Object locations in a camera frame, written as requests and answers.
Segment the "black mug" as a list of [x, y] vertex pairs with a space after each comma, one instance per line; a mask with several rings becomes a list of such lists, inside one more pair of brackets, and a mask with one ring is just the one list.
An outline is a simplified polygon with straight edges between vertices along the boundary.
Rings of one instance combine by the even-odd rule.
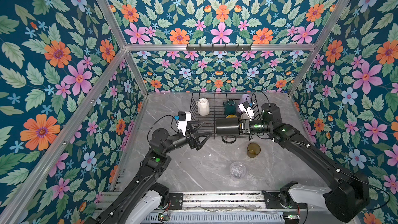
[[226, 144], [233, 144], [239, 135], [238, 118], [218, 118], [215, 121], [216, 135]]

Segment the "green mug cream inside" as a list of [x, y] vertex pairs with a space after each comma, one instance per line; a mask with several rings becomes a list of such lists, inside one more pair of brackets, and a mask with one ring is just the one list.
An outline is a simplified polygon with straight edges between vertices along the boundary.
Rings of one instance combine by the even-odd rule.
[[236, 114], [236, 102], [232, 99], [223, 102], [224, 114], [226, 116]]

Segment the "cream white mug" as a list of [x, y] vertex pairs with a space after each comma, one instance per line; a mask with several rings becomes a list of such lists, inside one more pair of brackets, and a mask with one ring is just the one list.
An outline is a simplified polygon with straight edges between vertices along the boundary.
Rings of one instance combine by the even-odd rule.
[[210, 104], [207, 98], [200, 98], [197, 102], [198, 113], [200, 116], [207, 116], [210, 113]]

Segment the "white mug red inside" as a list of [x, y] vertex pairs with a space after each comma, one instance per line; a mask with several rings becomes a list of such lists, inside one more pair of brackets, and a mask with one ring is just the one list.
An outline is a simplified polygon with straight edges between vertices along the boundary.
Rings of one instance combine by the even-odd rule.
[[240, 120], [244, 120], [244, 119], [250, 119], [246, 113], [242, 113], [240, 116]]

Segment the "lilac cup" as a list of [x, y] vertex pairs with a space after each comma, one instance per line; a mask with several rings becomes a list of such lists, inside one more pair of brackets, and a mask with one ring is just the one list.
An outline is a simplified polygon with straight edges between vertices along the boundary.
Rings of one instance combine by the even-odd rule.
[[248, 103], [249, 105], [251, 105], [251, 95], [249, 94], [241, 95], [239, 104], [244, 104], [244, 103]]

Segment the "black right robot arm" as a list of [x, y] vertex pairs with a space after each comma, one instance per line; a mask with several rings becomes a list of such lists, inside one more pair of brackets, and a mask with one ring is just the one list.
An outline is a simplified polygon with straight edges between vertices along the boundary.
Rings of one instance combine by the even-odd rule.
[[327, 209], [341, 222], [348, 223], [370, 203], [369, 181], [360, 172], [352, 173], [318, 150], [301, 132], [284, 123], [279, 107], [274, 103], [261, 106], [255, 119], [248, 103], [239, 105], [248, 117], [238, 122], [239, 134], [266, 134], [274, 143], [299, 157], [326, 183], [314, 187], [292, 181], [280, 189], [279, 202], [285, 208], [293, 204], [310, 204]]

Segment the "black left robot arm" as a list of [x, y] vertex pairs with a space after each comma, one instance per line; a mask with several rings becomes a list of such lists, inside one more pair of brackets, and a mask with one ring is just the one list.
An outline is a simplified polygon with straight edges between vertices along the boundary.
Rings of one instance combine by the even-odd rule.
[[170, 190], [157, 183], [171, 162], [169, 152], [189, 145], [200, 150], [212, 132], [199, 132], [202, 125], [189, 121], [186, 133], [170, 135], [164, 128], [152, 133], [149, 150], [131, 182], [98, 217], [88, 218], [86, 224], [140, 224], [152, 211], [169, 206]]

